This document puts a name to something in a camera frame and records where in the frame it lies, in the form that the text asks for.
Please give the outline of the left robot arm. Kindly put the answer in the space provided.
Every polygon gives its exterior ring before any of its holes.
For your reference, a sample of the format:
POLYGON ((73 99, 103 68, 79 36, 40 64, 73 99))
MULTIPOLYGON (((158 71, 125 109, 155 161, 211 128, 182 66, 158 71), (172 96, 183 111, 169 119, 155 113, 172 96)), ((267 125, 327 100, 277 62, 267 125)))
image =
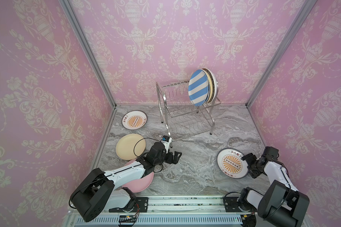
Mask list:
POLYGON ((130 165, 110 171, 93 169, 71 194, 70 207, 76 209, 85 222, 92 221, 104 210, 132 209, 136 196, 123 185, 150 175, 163 163, 177 164, 182 153, 170 152, 169 146, 170 141, 157 141, 149 152, 130 165))

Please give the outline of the steel two-tier dish rack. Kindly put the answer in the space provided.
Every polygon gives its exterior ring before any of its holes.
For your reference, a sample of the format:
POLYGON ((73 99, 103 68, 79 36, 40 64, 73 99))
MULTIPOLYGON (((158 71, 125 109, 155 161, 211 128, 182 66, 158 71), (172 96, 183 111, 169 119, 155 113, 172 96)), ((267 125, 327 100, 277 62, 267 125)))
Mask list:
POLYGON ((210 104, 195 106, 188 96, 187 80, 171 84, 157 82, 156 92, 161 122, 173 141, 205 132, 210 135, 214 133, 216 123, 212 112, 215 106, 221 104, 218 97, 210 104))

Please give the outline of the pink bear plate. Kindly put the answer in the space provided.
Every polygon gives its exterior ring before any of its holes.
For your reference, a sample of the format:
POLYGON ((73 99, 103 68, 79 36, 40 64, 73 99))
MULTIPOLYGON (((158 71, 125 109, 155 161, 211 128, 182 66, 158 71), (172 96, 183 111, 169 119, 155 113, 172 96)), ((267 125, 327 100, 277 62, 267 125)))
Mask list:
POLYGON ((133 193, 140 193, 150 186, 150 184, 153 181, 153 178, 154 178, 154 172, 150 173, 149 175, 141 179, 130 181, 122 185, 122 187, 130 189, 133 193))

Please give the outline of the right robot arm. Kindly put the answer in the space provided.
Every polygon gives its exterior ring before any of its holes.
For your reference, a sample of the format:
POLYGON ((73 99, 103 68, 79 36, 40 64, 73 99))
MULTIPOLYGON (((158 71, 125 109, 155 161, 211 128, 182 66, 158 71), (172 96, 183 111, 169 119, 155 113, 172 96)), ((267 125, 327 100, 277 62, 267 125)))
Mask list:
POLYGON ((250 187, 244 188, 238 202, 245 211, 255 208, 260 218, 276 227, 301 227, 310 200, 293 185, 278 157, 278 149, 274 147, 266 147, 260 158, 252 153, 242 157, 252 178, 264 174, 271 185, 264 195, 250 187))

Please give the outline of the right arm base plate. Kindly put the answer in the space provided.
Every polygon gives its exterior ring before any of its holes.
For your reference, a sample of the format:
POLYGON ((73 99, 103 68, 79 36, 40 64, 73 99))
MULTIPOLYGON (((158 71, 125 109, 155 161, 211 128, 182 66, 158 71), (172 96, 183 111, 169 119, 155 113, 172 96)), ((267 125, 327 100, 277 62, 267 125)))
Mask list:
POLYGON ((223 198, 224 208, 226 212, 252 212, 250 205, 239 201, 239 196, 227 196, 223 198))

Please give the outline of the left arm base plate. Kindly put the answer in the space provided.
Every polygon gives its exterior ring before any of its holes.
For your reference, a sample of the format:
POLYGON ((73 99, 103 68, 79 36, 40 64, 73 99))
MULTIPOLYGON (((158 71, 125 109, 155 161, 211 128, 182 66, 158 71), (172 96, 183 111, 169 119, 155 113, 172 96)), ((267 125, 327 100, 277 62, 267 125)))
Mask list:
POLYGON ((149 198, 148 197, 136 197, 133 202, 133 206, 125 209, 125 208, 113 208, 110 209, 110 213, 136 213, 137 211, 140 213, 147 213, 148 211, 149 198))

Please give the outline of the beige plain plate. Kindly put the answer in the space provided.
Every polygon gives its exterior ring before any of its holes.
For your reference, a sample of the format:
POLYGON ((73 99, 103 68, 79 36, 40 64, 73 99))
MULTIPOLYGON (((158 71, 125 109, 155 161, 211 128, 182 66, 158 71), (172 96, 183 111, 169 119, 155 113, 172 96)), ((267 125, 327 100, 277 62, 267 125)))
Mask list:
POLYGON ((123 160, 132 160, 141 156, 146 148, 146 141, 139 134, 122 137, 116 145, 116 154, 123 160))

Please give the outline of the blue striped plate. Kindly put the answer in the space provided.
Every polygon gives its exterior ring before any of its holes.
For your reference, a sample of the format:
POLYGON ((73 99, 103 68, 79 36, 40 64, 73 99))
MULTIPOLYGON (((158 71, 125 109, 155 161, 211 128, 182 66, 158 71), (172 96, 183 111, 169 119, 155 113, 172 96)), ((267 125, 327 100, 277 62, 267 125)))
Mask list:
POLYGON ((188 96, 191 103, 197 107, 205 104, 209 95, 208 77, 204 70, 195 71, 188 83, 188 96))

